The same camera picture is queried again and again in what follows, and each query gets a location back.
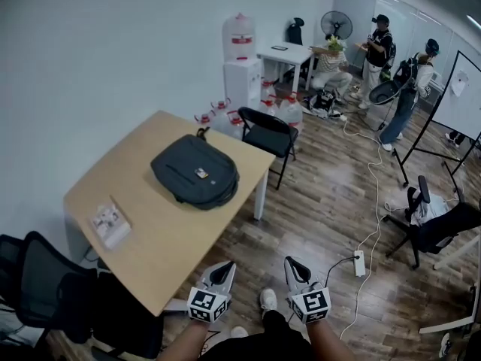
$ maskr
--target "wooden table top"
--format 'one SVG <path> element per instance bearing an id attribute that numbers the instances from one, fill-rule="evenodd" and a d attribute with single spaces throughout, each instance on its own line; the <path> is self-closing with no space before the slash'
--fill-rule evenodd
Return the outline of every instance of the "wooden table top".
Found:
<path id="1" fill-rule="evenodd" d="M 157 112 L 105 154 L 65 196 L 65 207 L 83 234 L 123 285 L 159 315 L 224 228 L 238 212 L 274 155 L 209 130 L 207 141 L 237 165 L 239 187 L 219 208 L 200 211 L 180 204 L 155 178 L 150 162 L 169 144 L 198 126 Z M 113 199 L 132 231 L 106 250 L 92 230 L 97 207 Z"/>

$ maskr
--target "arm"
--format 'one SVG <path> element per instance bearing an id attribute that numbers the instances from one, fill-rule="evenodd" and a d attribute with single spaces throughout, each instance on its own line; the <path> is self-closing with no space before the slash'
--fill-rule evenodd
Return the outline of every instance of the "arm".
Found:
<path id="1" fill-rule="evenodd" d="M 377 52 L 386 51 L 386 49 L 382 45 L 374 43 L 371 39 L 368 40 L 368 45 L 371 46 L 372 48 L 374 48 Z"/>
<path id="2" fill-rule="evenodd" d="M 204 345 L 209 323 L 192 320 L 156 361 L 196 361 Z"/>
<path id="3" fill-rule="evenodd" d="M 318 361 L 355 361 L 354 353 L 334 334 L 326 320 L 308 323 L 307 333 Z"/>

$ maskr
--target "cap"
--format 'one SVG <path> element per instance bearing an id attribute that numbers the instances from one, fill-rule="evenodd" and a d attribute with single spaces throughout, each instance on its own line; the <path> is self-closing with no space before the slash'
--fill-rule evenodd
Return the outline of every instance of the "cap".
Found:
<path id="1" fill-rule="evenodd" d="M 377 15 L 376 23 L 378 23 L 379 21 L 389 24 L 389 18 L 386 15 Z"/>
<path id="2" fill-rule="evenodd" d="M 428 40 L 428 42 L 426 43 L 426 53 L 433 53 L 434 55 L 439 54 L 439 44 L 437 43 L 437 41 L 435 41 L 434 39 Z"/>

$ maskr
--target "small box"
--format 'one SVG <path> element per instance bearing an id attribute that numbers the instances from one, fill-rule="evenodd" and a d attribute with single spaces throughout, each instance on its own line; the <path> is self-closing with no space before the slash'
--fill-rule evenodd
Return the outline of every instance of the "small box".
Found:
<path id="1" fill-rule="evenodd" d="M 310 291 L 296 296 L 289 296 L 289 304 L 302 323 L 310 323 L 328 316 L 331 310 L 329 289 Z"/>
<path id="2" fill-rule="evenodd" d="M 187 311 L 194 320 L 214 323 L 227 310 L 228 301 L 228 296 L 193 287 L 187 300 Z"/>

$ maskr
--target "person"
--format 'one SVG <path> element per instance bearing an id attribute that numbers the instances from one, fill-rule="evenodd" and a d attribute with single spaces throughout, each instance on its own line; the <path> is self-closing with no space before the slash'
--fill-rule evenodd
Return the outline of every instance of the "person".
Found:
<path id="1" fill-rule="evenodd" d="M 289 327 L 277 311 L 277 297 L 272 289 L 260 295 L 264 333 L 248 335 L 241 327 L 233 329 L 232 337 L 213 346 L 200 361 L 353 361 L 352 351 L 334 334 L 326 320 L 307 324 L 310 344 L 300 332 Z M 160 353 L 157 361 L 195 361 L 203 347 L 209 323 L 193 320 L 183 332 Z"/>
<path id="2" fill-rule="evenodd" d="M 378 15 L 376 18 L 377 29 L 370 35 L 363 47 L 368 49 L 364 69 L 362 71 L 362 84 L 357 93 L 351 96 L 361 100 L 359 108 L 367 110 L 371 105 L 369 93 L 379 85 L 381 70 L 389 60 L 389 51 L 392 44 L 392 34 L 389 31 L 389 18 L 385 15 Z"/>
<path id="3" fill-rule="evenodd" d="M 439 44 L 434 39 L 426 43 L 425 53 L 417 53 L 413 56 L 417 60 L 417 76 L 413 86 L 402 89 L 399 95 L 398 107 L 389 125 L 379 136 L 384 150 L 391 151 L 391 143 L 403 138 L 402 130 L 413 114 L 418 97 L 427 98 L 431 89 L 429 82 L 434 73 L 433 59 L 439 53 Z"/>
<path id="4" fill-rule="evenodd" d="M 447 132 L 444 135 L 446 136 L 448 141 L 453 142 L 456 147 L 459 147 L 463 140 L 466 138 L 463 134 L 460 134 L 457 131 Z"/>
<path id="5" fill-rule="evenodd" d="M 333 35 L 327 35 L 325 39 L 328 41 L 328 52 L 323 48 L 313 48 L 313 52 L 319 57 L 319 62 L 312 86 L 314 89 L 323 89 L 326 84 L 332 86 L 334 97 L 339 102 L 352 81 L 352 75 L 347 72 L 349 63 L 344 54 L 346 47 Z"/>

